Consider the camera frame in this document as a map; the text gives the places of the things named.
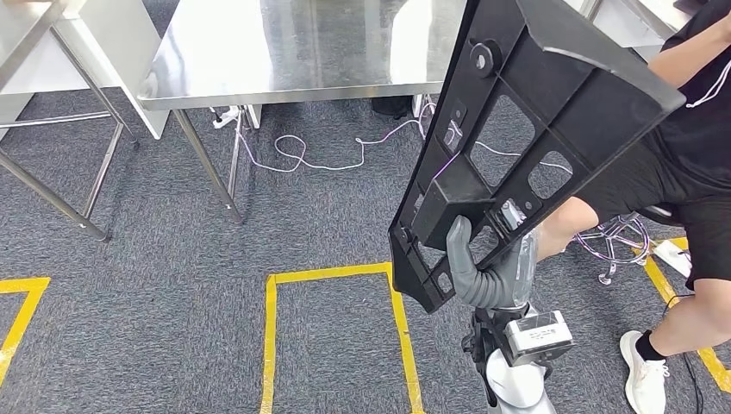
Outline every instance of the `black sock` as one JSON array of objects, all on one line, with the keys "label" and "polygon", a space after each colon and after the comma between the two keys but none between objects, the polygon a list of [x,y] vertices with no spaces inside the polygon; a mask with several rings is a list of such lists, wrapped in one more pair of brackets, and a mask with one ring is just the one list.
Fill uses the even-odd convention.
[{"label": "black sock", "polygon": [[643,360],[645,361],[662,361],[665,359],[663,355],[661,355],[658,351],[653,348],[652,343],[650,343],[650,334],[652,334],[651,330],[646,330],[644,334],[640,337],[640,339],[637,340],[637,343],[634,345],[635,348],[637,348],[637,352],[640,354]]}]

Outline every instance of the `white sneaker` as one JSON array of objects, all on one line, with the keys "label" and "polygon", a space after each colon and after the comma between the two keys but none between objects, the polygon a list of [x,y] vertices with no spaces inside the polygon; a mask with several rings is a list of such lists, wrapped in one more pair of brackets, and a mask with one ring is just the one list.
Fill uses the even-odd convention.
[{"label": "white sneaker", "polygon": [[629,378],[624,387],[629,405],[637,414],[663,414],[665,412],[665,377],[670,372],[662,361],[645,361],[635,344],[642,334],[630,330],[622,336],[619,348],[629,366]]}]

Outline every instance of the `black plastic panel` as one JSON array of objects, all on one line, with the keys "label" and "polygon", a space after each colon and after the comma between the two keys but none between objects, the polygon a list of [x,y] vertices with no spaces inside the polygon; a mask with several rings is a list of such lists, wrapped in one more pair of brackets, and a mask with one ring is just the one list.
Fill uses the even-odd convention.
[{"label": "black plastic panel", "polygon": [[[534,125],[535,138],[500,184],[489,186],[469,155],[503,95]],[[484,226],[497,235],[497,247],[479,261],[486,268],[683,103],[562,0],[468,0],[426,144],[389,228],[394,288],[436,311],[454,294],[438,278],[452,276],[446,257],[428,267],[419,243],[444,250],[453,219],[467,216],[473,236]],[[443,138],[452,121],[463,136],[450,148]],[[572,176],[543,199],[528,179],[551,152]],[[527,216],[518,229],[500,214],[509,199]]]}]

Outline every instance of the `yellow tape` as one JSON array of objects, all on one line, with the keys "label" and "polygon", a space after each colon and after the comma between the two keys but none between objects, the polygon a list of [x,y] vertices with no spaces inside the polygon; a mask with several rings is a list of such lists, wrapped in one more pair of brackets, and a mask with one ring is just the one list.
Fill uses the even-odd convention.
[{"label": "yellow tape", "polygon": [[5,374],[10,367],[10,360],[16,354],[25,329],[28,327],[35,308],[41,301],[41,295],[43,295],[43,291],[46,290],[50,281],[50,278],[0,280],[0,293],[28,293],[16,320],[10,326],[10,331],[5,337],[3,347],[0,348],[0,386],[3,384]]},{"label": "yellow tape", "polygon": [[390,301],[393,304],[393,317],[396,320],[398,329],[398,340],[401,343],[401,360],[403,372],[406,376],[406,389],[409,392],[411,401],[411,414],[424,414],[422,405],[422,388],[419,386],[419,375],[416,373],[416,359],[414,349],[411,347],[411,334],[409,325],[406,323],[406,310],[403,308],[401,293],[393,290],[393,274],[390,263],[387,263],[386,274],[390,290]]},{"label": "yellow tape", "polygon": [[688,238],[678,237],[677,239],[670,239],[670,243],[678,246],[681,250],[688,250]]},{"label": "yellow tape", "polygon": [[261,380],[261,408],[259,414],[272,414],[274,404],[274,370],[277,359],[277,280],[274,275],[266,280],[266,321],[264,326],[264,372]]},{"label": "yellow tape", "polygon": [[346,276],[355,276],[357,274],[368,273],[385,273],[385,269],[390,269],[390,262],[376,263],[374,265],[357,265],[344,267],[330,267],[328,269],[304,270],[301,272],[278,273],[272,276],[276,278],[277,284],[306,282],[308,280],[344,278]]},{"label": "yellow tape", "polygon": [[372,265],[331,267],[327,269],[305,270],[292,273],[269,275],[266,281],[266,326],[264,331],[264,368],[262,373],[262,395],[259,414],[272,414],[274,403],[274,374],[276,372],[276,335],[277,335],[277,285],[283,283],[305,282],[309,280],[344,278],[369,273],[385,273],[388,278],[393,317],[398,330],[401,346],[401,359],[406,377],[406,389],[411,403],[411,414],[425,414],[422,406],[422,392],[419,376],[416,373],[414,350],[411,347],[409,326],[406,323],[406,310],[403,308],[401,294],[393,290],[391,263]]},{"label": "yellow tape", "polygon": [[[673,239],[672,243],[683,250],[688,248],[687,240],[683,242],[680,239]],[[676,296],[675,290],[672,289],[670,282],[667,281],[665,275],[660,271],[652,257],[647,258],[645,272],[647,272],[647,276],[650,277],[650,280],[655,285],[655,288],[658,290],[665,303],[668,303]],[[679,299],[674,298],[670,303],[670,306],[675,306],[678,302]],[[731,392],[731,370],[727,370],[726,367],[723,366],[723,363],[719,361],[714,350],[711,348],[700,349],[698,351],[698,356],[701,357],[701,361],[703,361],[703,364],[706,368],[708,368],[711,377],[713,377],[716,384],[718,384],[718,387],[722,391]]]}]

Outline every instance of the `white cable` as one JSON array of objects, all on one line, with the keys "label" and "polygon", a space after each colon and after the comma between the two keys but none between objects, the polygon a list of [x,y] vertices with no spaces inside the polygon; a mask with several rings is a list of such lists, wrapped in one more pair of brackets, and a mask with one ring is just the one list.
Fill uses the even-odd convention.
[{"label": "white cable", "polygon": [[[426,108],[430,108],[432,106],[435,106],[435,104],[428,103],[428,104],[424,105],[424,107],[422,108],[422,111],[419,113],[418,121],[416,119],[410,119],[410,120],[402,123],[401,125],[397,126],[395,129],[393,129],[391,132],[386,134],[382,139],[380,139],[378,141],[363,141],[360,138],[356,138],[355,141],[358,142],[358,144],[360,144],[360,162],[358,164],[353,164],[351,166],[318,166],[315,164],[310,164],[309,162],[304,160],[304,155],[307,152],[307,143],[302,138],[300,138],[296,135],[282,135],[279,138],[277,138],[276,140],[274,140],[274,149],[278,153],[282,154],[285,157],[297,160],[297,163],[295,164],[294,167],[284,170],[281,168],[276,168],[274,166],[266,166],[264,164],[261,164],[254,158],[246,137],[244,137],[244,135],[241,133],[241,114],[239,114],[238,117],[236,118],[236,137],[237,137],[237,139],[241,139],[241,142],[243,142],[244,148],[246,149],[247,153],[249,154],[249,159],[252,161],[252,163],[255,166],[259,166],[261,168],[265,168],[270,171],[274,171],[277,173],[293,173],[299,168],[300,165],[305,165],[310,168],[315,168],[318,170],[343,171],[343,170],[349,170],[352,168],[357,168],[359,166],[363,166],[363,164],[366,162],[366,145],[374,145],[374,144],[380,144],[380,143],[386,142],[386,140],[388,140],[392,135],[394,135],[399,129],[405,127],[406,125],[409,125],[410,123],[415,123],[416,125],[419,126],[419,134],[422,136],[422,140],[426,140],[427,134],[426,134],[426,132],[424,132],[424,126],[422,125],[421,120],[423,118],[424,111],[426,110]],[[285,138],[293,138],[293,139],[299,141],[302,144],[302,152],[299,155],[297,155],[297,154],[288,154],[285,151],[283,151],[279,147],[279,142]]]},{"label": "white cable", "polygon": [[[405,127],[406,125],[409,125],[410,123],[415,123],[416,125],[418,125],[418,127],[419,127],[419,135],[422,136],[422,140],[426,140],[427,139],[427,133],[424,131],[424,126],[422,124],[422,118],[424,116],[424,111],[427,108],[431,108],[432,115],[433,115],[434,114],[434,108],[435,107],[436,107],[436,103],[432,103],[432,102],[427,103],[422,108],[422,111],[419,113],[419,117],[417,119],[410,119],[410,120],[402,123],[401,125],[397,126],[395,129],[393,129],[391,132],[389,132],[388,134],[386,134],[382,139],[380,139],[378,141],[363,141],[360,138],[356,138],[355,141],[358,142],[358,144],[360,144],[360,162],[358,162],[357,164],[353,164],[351,166],[318,166],[318,165],[315,165],[315,164],[310,164],[309,162],[307,162],[307,161],[304,160],[304,155],[307,152],[307,143],[302,138],[300,138],[300,137],[298,137],[296,135],[282,135],[279,138],[277,138],[276,140],[274,140],[274,149],[278,153],[282,154],[283,156],[285,156],[287,158],[292,158],[294,160],[297,160],[297,163],[292,168],[284,170],[284,169],[281,169],[281,168],[276,168],[274,166],[266,166],[264,164],[261,164],[261,163],[259,163],[254,158],[253,153],[251,151],[251,148],[249,147],[249,144],[247,142],[246,137],[241,133],[241,114],[239,114],[238,117],[236,118],[236,136],[237,136],[238,139],[241,139],[241,142],[244,144],[244,148],[246,149],[246,151],[247,151],[247,153],[249,155],[249,159],[252,161],[252,163],[255,166],[259,166],[261,168],[265,168],[265,169],[270,170],[270,171],[274,171],[274,172],[277,172],[277,173],[293,173],[301,165],[305,165],[305,166],[308,166],[310,168],[320,169],[320,170],[343,171],[343,170],[349,170],[349,169],[357,168],[359,166],[363,166],[363,164],[366,162],[366,145],[375,145],[375,144],[380,144],[380,143],[386,142],[386,140],[388,140],[392,135],[394,135],[399,129]],[[449,145],[452,142],[452,140],[457,135],[460,136],[460,137],[462,136],[462,132],[456,126],[456,124],[454,123],[454,121],[451,121],[450,122],[449,131],[452,132],[452,136],[450,136],[449,140],[446,142],[447,145]],[[285,151],[283,151],[279,147],[279,142],[282,141],[285,138],[293,138],[293,139],[297,140],[298,142],[300,142],[302,144],[302,152],[300,154],[288,154]],[[504,156],[510,156],[510,157],[520,157],[521,156],[520,154],[514,154],[514,153],[502,153],[500,151],[497,151],[495,149],[492,149],[492,148],[488,147],[487,145],[485,145],[485,144],[483,144],[482,142],[479,142],[479,141],[477,141],[475,143],[478,144],[481,147],[484,147],[488,151],[490,151],[492,153],[495,153],[495,154],[498,154],[498,155],[504,155]],[[572,171],[570,169],[566,168],[565,166],[558,165],[558,164],[551,164],[549,162],[543,162],[543,161],[540,162],[539,164],[541,164],[543,166],[551,166],[551,167],[554,167],[554,168],[560,168],[561,170],[564,170],[564,171],[566,171],[569,174],[572,173]]]},{"label": "white cable", "polygon": [[[500,151],[496,151],[496,150],[494,150],[494,149],[492,149],[492,148],[484,145],[480,141],[475,141],[475,143],[478,144],[480,147],[484,147],[485,149],[487,149],[491,153],[495,153],[495,154],[498,154],[498,155],[505,155],[507,157],[520,157],[521,156],[520,154],[515,154],[515,153],[501,153]],[[539,162],[539,164],[541,164],[542,166],[552,166],[554,168],[560,168],[560,169],[566,171],[569,174],[573,174],[573,172],[570,169],[566,168],[565,166],[559,165],[559,164],[552,164],[550,162],[543,162],[543,161]]]},{"label": "white cable", "polygon": [[694,103],[687,103],[685,105],[685,108],[695,108],[697,106],[700,106],[702,104],[707,103],[709,100],[713,99],[718,95],[718,92],[721,91],[721,88],[726,83],[726,78],[728,78],[728,73],[731,72],[731,60],[726,64],[726,67],[723,68],[723,71],[721,71],[721,76],[718,77],[716,82],[713,84],[713,86],[710,87],[708,92],[706,94],[698,99]]}]

